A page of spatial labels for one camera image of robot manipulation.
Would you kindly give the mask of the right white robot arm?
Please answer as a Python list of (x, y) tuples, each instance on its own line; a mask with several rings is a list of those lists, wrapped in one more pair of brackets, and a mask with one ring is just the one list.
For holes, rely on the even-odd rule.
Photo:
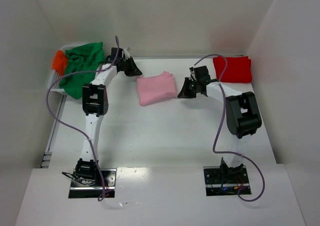
[[(225, 183), (240, 176), (245, 168), (245, 160), (258, 168), (252, 159), (244, 155), (249, 137), (256, 134), (262, 126), (255, 94), (251, 91), (234, 90), (223, 85), (218, 79), (212, 79), (206, 66), (191, 67), (189, 70), (190, 76), (184, 79), (178, 97), (193, 99), (197, 94), (202, 94), (222, 103), (221, 121), (212, 146), (213, 152), (222, 156), (219, 166), (221, 182)], [(223, 125), (227, 126), (233, 136), (233, 143), (220, 150), (217, 149), (217, 145)]]

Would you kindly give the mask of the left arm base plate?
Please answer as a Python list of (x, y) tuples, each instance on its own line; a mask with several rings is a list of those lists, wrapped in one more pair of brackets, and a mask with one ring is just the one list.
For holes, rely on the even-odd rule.
[[(102, 170), (102, 175), (105, 181), (105, 198), (115, 197), (115, 185), (116, 185), (116, 169)], [(102, 183), (99, 173), (97, 179), (90, 177), (75, 176), (75, 173), (70, 175), (71, 183), (68, 193), (70, 199), (80, 198), (98, 198), (102, 195)]]

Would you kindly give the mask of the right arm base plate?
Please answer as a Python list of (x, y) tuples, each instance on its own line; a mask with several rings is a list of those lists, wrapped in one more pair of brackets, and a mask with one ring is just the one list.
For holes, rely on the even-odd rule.
[(244, 168), (240, 173), (223, 179), (219, 167), (204, 167), (204, 182), (206, 185), (207, 196), (229, 196), (237, 195), (241, 189), (240, 195), (250, 195), (250, 182), (247, 169)]

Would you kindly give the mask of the white plastic basket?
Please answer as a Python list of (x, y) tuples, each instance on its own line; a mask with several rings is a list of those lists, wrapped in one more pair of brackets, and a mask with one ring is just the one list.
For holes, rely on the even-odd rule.
[[(77, 45), (65, 45), (63, 47), (61, 47), (60, 50), (62, 50), (65, 54), (66, 54), (66, 50), (70, 50), (70, 49), (73, 49), (75, 47), (78, 47)], [(58, 78), (60, 78), (61, 76), (55, 71), (52, 69), (52, 72), (51, 72), (51, 76), (50, 76), (50, 81), (48, 83), (49, 86), (51, 86), (53, 84), (54, 81), (58, 80)], [(59, 91), (61, 93), (64, 93), (64, 94), (67, 94), (64, 89), (60, 88), (60, 81), (57, 82), (51, 89), (52, 91)]]

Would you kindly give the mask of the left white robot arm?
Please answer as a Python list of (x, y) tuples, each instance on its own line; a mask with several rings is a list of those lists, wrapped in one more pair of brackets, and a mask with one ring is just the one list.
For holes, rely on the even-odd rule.
[(112, 48), (111, 55), (107, 56), (101, 71), (92, 82), (82, 87), (85, 136), (81, 155), (75, 167), (75, 175), (93, 183), (101, 180), (97, 152), (100, 127), (109, 109), (107, 87), (118, 72), (124, 72), (128, 77), (142, 75), (127, 48)]

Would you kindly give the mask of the green t shirt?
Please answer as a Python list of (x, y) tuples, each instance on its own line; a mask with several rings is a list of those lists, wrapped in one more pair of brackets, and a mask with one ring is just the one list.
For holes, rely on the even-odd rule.
[(59, 82), (59, 87), (72, 98), (82, 97), (82, 87), (90, 83), (96, 75), (96, 70), (105, 59), (103, 43), (89, 43), (66, 50), (68, 74)]

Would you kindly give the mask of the folded red t shirt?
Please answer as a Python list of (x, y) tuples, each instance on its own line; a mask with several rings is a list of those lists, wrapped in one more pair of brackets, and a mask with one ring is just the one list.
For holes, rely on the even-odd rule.
[[(226, 83), (251, 83), (251, 59), (246, 57), (226, 57), (227, 69), (225, 70), (221, 82)], [(225, 61), (222, 57), (213, 58), (213, 65), (217, 79), (220, 78), (224, 68)]]

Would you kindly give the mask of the orange t shirt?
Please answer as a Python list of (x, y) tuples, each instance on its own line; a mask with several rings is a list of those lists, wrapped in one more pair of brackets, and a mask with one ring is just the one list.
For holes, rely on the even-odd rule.
[(65, 74), (67, 65), (68, 58), (66, 57), (65, 53), (62, 50), (57, 51), (53, 59), (52, 69), (55, 70), (60, 76), (63, 76)]

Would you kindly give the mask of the pink t shirt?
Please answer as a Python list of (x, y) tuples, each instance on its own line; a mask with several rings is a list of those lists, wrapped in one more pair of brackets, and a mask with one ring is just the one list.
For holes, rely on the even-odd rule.
[(136, 83), (141, 106), (147, 106), (167, 98), (175, 98), (178, 95), (175, 78), (172, 73), (167, 71), (158, 76), (138, 77)]

